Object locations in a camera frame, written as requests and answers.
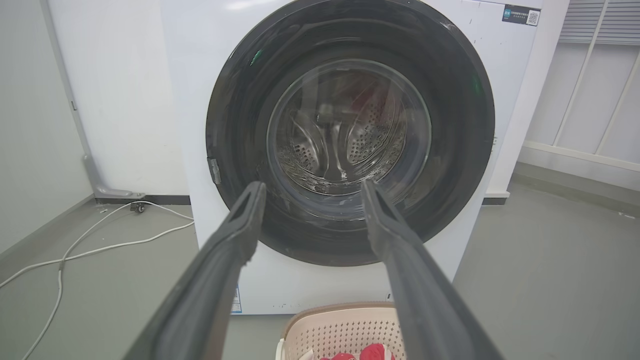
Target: white wall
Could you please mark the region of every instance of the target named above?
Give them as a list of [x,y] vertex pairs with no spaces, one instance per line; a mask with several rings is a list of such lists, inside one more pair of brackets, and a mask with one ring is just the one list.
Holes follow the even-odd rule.
[[[553,144],[587,53],[586,44],[557,45],[527,140]],[[594,153],[625,86],[637,46],[596,45],[558,146]],[[632,80],[601,155],[640,163],[640,72]],[[520,161],[640,191],[640,173],[524,147]]]
[[542,93],[568,6],[569,0],[546,0],[543,3],[536,39],[533,42],[518,99],[513,108],[511,121],[489,182],[487,197],[509,196],[507,186],[511,180],[538,98]]
[[49,4],[105,185],[187,195],[158,1]]
[[0,252],[89,197],[38,0],[0,2]]

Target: laundry basket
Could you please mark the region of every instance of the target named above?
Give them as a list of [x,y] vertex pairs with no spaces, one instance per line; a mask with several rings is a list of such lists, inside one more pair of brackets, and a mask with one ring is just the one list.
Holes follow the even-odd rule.
[[298,360],[310,349],[314,359],[339,352],[355,354],[367,345],[386,345],[405,360],[396,308],[391,302],[357,302],[317,307],[294,316],[276,350],[276,360]]

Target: power cord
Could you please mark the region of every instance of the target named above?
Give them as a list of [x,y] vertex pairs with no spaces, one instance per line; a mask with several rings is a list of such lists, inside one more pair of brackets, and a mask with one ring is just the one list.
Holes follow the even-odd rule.
[[[93,230],[96,226],[98,226],[101,222],[105,221],[108,217],[110,217],[111,215],[115,214],[118,210],[124,209],[127,206],[131,206],[131,204],[139,204],[139,203],[143,203],[143,204],[149,204],[149,205],[153,205],[153,206],[157,206],[158,208],[170,211],[180,217],[183,217],[185,219],[188,220],[192,220],[190,223],[186,224],[186,225],[182,225],[182,226],[178,226],[178,227],[174,227],[173,229],[169,229],[167,231],[163,231],[162,233],[155,235],[152,238],[149,239],[145,239],[145,240],[139,240],[139,241],[131,241],[128,243],[120,243],[120,244],[116,244],[116,245],[111,245],[111,246],[107,246],[107,247],[102,247],[99,249],[95,249],[95,250],[91,250],[91,251],[87,251],[84,252],[82,254],[78,254],[78,255],[74,255],[74,256],[68,256],[69,253],[71,252],[71,250],[73,250],[76,245],[91,231]],[[112,211],[110,214],[108,214],[107,216],[105,216],[104,218],[102,218],[102,220],[98,221],[97,223],[95,223],[93,226],[91,226],[89,228],[89,230],[85,231],[82,235],[80,235],[80,237],[69,247],[69,249],[67,249],[67,251],[65,252],[65,254],[62,256],[61,259],[57,259],[57,260],[51,260],[51,261],[45,261],[43,263],[38,263],[38,264],[34,264],[34,265],[29,265],[26,268],[23,268],[22,270],[18,271],[17,273],[13,274],[9,279],[5,280],[4,282],[2,282],[0,284],[0,288],[2,288],[4,285],[7,285],[9,282],[11,282],[12,280],[14,280],[16,277],[24,274],[25,272],[38,268],[40,266],[44,266],[44,265],[50,265],[50,264],[55,264],[55,263],[60,263],[60,266],[58,267],[58,299],[56,300],[56,305],[53,307],[53,311],[51,311],[51,315],[49,315],[49,319],[47,320],[47,323],[44,325],[44,328],[42,329],[42,332],[40,332],[40,335],[38,335],[38,338],[36,339],[36,341],[33,343],[33,345],[31,346],[31,348],[29,348],[29,351],[27,351],[27,353],[24,355],[24,357],[22,358],[22,360],[26,360],[31,353],[33,352],[34,349],[36,349],[36,346],[38,346],[38,343],[40,342],[40,340],[42,339],[42,336],[44,336],[45,332],[47,332],[47,329],[49,328],[49,325],[51,324],[51,321],[53,320],[53,316],[56,314],[56,311],[58,310],[58,307],[60,306],[60,299],[62,299],[62,271],[64,270],[65,267],[65,262],[67,260],[73,260],[73,259],[77,259],[77,258],[81,258],[84,256],[89,256],[92,254],[96,254],[98,252],[102,252],[105,250],[109,250],[109,249],[115,249],[117,247],[123,247],[123,246],[128,246],[128,245],[135,245],[135,244],[141,244],[141,243],[146,243],[146,242],[150,242],[153,241],[157,238],[159,238],[162,235],[166,235],[172,231],[176,231],[176,230],[180,230],[180,229],[184,229],[185,227],[189,227],[193,225],[193,218],[188,217],[186,215],[180,214],[174,210],[168,209],[164,206],[160,206],[158,204],[154,204],[153,202],[149,202],[149,201],[134,201],[134,202],[130,202],[126,205],[120,206],[119,208],[115,209],[114,211]]]

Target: washing machine door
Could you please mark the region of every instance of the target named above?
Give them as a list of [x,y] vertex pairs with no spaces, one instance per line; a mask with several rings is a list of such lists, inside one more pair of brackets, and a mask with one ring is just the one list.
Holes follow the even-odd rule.
[[263,243],[309,263],[376,262],[360,183],[428,241],[463,209],[493,143],[471,43],[420,1],[297,0],[254,28],[211,95],[211,177],[228,206],[268,186]]

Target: washing machine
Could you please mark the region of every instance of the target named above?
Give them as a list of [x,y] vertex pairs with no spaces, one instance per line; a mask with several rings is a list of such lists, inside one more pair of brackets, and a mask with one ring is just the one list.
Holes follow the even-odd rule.
[[233,313],[393,300],[364,179],[453,280],[541,2],[161,1],[198,244],[248,183],[268,188]]

